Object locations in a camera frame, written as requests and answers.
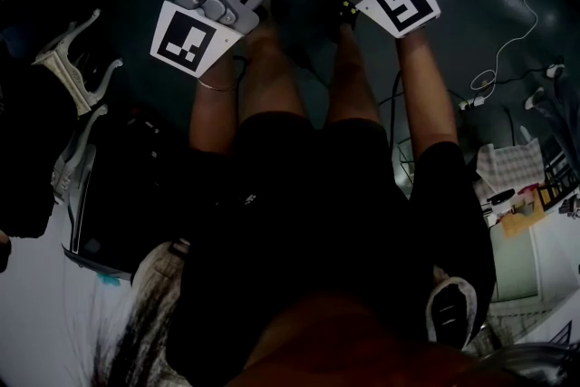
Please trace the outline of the person's left forearm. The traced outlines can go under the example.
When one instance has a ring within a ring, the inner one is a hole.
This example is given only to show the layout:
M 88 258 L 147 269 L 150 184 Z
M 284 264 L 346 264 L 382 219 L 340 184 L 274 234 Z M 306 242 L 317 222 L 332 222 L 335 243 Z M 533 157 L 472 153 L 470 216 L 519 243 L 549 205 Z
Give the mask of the person's left forearm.
M 189 122 L 189 146 L 227 155 L 236 130 L 237 75 L 232 53 L 226 53 L 197 81 Z

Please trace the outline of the black white-edged shoulder pad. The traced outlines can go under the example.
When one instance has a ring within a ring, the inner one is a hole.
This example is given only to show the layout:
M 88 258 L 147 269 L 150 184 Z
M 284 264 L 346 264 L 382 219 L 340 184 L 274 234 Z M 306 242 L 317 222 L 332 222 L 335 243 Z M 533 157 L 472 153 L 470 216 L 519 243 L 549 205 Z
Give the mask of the black white-edged shoulder pad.
M 435 286 L 426 305 L 427 336 L 462 350 L 469 343 L 478 310 L 473 286 L 461 277 L 449 277 Z

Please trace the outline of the person's right forearm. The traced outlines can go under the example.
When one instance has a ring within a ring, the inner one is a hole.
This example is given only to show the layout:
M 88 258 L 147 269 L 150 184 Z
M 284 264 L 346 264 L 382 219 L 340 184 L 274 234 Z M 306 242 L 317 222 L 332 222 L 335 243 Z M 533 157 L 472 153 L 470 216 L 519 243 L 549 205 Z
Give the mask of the person's right forearm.
M 458 142 L 450 96 L 425 33 L 417 30 L 397 41 L 413 158 L 429 147 Z

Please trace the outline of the person's right black shoe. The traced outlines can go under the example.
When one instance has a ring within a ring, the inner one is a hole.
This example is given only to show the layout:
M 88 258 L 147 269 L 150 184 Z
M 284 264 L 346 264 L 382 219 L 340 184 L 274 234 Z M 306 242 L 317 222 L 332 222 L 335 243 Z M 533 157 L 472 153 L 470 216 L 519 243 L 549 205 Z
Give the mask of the person's right black shoe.
M 359 10 L 351 0 L 330 0 L 330 16 L 328 33 L 334 43 L 338 43 L 341 27 L 348 25 L 355 29 Z

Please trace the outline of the person's left leg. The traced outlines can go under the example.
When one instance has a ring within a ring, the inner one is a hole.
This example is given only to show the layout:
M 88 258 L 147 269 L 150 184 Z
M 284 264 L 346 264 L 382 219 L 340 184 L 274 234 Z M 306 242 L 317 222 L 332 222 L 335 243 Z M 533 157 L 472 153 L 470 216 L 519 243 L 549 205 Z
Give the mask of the person's left leg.
M 287 112 L 305 117 L 305 107 L 293 75 L 293 66 L 283 52 L 271 0 L 258 7 L 259 25 L 244 38 L 248 59 L 242 92 L 240 120 L 266 112 Z

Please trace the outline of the person's leg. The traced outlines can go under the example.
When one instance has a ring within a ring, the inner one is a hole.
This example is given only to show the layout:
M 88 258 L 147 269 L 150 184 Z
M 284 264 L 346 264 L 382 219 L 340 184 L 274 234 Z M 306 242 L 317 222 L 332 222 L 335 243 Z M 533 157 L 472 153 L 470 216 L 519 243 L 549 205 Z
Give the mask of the person's leg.
M 287 112 L 305 117 L 305 107 L 293 75 L 293 66 L 283 52 L 271 0 L 258 7 L 259 25 L 244 38 L 248 59 L 242 92 L 240 120 L 266 112 Z
M 368 82 L 363 55 L 349 24 L 341 24 L 337 35 L 333 77 L 329 85 L 326 123 L 362 119 L 380 123 L 380 113 Z

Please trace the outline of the person's right leg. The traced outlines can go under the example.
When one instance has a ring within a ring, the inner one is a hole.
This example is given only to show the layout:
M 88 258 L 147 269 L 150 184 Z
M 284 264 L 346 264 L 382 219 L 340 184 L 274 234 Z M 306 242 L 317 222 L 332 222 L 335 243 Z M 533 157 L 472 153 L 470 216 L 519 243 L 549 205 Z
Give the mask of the person's right leg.
M 337 35 L 333 77 L 329 85 L 326 123 L 362 119 L 380 123 L 380 113 L 368 82 L 363 55 L 349 24 L 341 24 Z

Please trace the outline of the person's black shorts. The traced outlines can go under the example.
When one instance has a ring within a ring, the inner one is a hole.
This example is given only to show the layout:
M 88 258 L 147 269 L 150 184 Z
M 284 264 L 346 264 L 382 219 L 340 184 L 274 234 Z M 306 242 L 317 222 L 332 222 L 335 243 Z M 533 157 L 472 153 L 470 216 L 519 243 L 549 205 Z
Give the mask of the person's black shorts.
M 394 181 L 387 133 L 366 119 L 340 120 L 318 130 L 291 112 L 258 113 L 239 125 L 234 156 L 263 174 L 287 168 L 299 175 Z

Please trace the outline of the white ornate chair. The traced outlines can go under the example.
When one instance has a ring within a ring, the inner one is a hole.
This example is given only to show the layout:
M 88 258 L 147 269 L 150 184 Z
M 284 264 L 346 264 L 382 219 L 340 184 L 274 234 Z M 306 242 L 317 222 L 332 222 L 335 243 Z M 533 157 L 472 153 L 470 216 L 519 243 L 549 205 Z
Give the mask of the white ornate chair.
M 53 73 L 71 95 L 79 117 L 89 113 L 105 96 L 113 73 L 123 59 L 103 52 L 105 42 L 95 40 L 93 24 L 102 15 L 96 8 L 83 22 L 70 22 L 67 28 L 36 55 L 33 65 Z
M 92 126 L 98 118 L 108 113 L 108 105 L 100 105 L 91 111 L 86 120 L 78 121 L 68 145 L 61 153 L 53 167 L 51 185 L 57 205 L 62 205 L 71 183 L 73 173 L 80 165 L 86 150 Z

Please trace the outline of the white shell chair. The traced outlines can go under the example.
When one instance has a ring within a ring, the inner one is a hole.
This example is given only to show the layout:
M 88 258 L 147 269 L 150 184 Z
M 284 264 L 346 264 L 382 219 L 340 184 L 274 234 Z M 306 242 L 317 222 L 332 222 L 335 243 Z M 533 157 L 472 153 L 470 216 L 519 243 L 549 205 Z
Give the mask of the white shell chair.
M 105 193 L 102 154 L 89 145 L 63 202 L 61 246 L 80 268 L 124 281 L 131 280 L 134 254 L 125 211 Z

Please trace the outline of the checked cloth table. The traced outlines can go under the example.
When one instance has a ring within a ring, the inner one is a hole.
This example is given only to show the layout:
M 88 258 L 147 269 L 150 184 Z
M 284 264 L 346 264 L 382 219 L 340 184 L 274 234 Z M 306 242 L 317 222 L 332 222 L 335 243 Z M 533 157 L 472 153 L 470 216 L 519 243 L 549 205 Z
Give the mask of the checked cloth table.
M 473 183 L 481 203 L 508 190 L 518 193 L 523 188 L 545 182 L 542 151 L 538 139 L 526 145 L 496 149 L 493 144 L 481 147 L 476 172 L 480 180 Z

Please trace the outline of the person's black t-shirt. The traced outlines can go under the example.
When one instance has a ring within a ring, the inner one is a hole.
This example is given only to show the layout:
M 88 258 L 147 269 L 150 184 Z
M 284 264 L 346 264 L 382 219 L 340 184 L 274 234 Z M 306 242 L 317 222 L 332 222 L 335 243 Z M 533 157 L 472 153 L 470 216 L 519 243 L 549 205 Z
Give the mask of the person's black t-shirt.
M 430 294 L 454 276 L 477 294 L 471 341 L 496 279 L 479 200 L 456 144 L 428 148 L 415 167 L 409 196 L 387 179 L 248 167 L 242 192 L 198 217 L 170 365 L 193 387 L 224 387 L 276 316 L 320 294 L 351 297 L 384 327 L 429 340 Z

